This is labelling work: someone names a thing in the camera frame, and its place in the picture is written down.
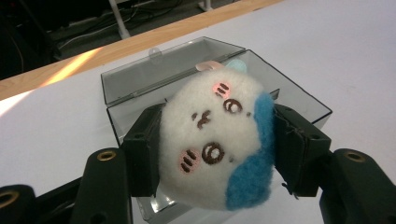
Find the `plush toy face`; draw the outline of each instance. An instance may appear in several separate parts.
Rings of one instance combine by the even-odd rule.
[[[251,183],[243,182],[253,179],[253,185],[257,185],[261,176],[255,172],[271,175],[268,169],[251,170],[263,169],[262,164],[257,167],[256,163],[262,163],[258,158],[268,156],[262,151],[265,144],[255,119],[262,92],[262,86],[248,75],[219,68],[194,78],[165,106],[160,177],[162,189],[169,197],[217,210],[257,203],[251,204],[249,199],[244,204],[245,192],[239,191],[252,191],[249,186],[244,189],[245,184]],[[250,161],[253,168],[247,165]],[[262,196],[253,195],[257,197],[262,201]]]

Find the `pink ear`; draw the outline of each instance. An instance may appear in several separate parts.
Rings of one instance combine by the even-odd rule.
[[[208,62],[198,63],[195,65],[195,68],[200,72],[206,70],[215,70],[222,67],[224,67],[224,65],[215,61],[208,61]]]

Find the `white fur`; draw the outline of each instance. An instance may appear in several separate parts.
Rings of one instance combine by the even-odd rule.
[[[241,114],[230,114],[224,110],[224,99],[212,91],[218,82],[231,84],[229,98],[241,103]],[[161,125],[161,188],[167,196],[193,206],[225,209],[225,191],[231,173],[260,147],[253,116],[254,103],[261,92],[262,85],[252,77],[220,68],[203,72],[175,95],[163,109]],[[211,120],[200,130],[197,122],[206,110],[211,111]],[[195,121],[191,118],[194,113],[198,114]],[[201,158],[199,167],[191,174],[181,172],[180,153],[192,147],[202,152],[209,142],[223,146],[223,160],[209,165]]]

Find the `plush toy ear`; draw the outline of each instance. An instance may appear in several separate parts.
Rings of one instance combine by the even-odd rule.
[[[241,73],[247,73],[248,72],[248,68],[247,65],[238,59],[234,59],[232,61],[230,61],[229,63],[227,63],[226,67],[232,68],[238,72]]]
[[[215,62],[215,61],[208,61],[204,63],[198,63],[195,65],[195,68],[202,72],[206,70],[215,70],[224,67],[221,63]]]

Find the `white plush toy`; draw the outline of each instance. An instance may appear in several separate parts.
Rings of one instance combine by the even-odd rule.
[[[274,103],[260,82],[243,73],[244,66],[241,61],[226,67],[198,64],[208,70],[164,107],[160,178],[171,199],[216,210],[248,208],[268,199]]]

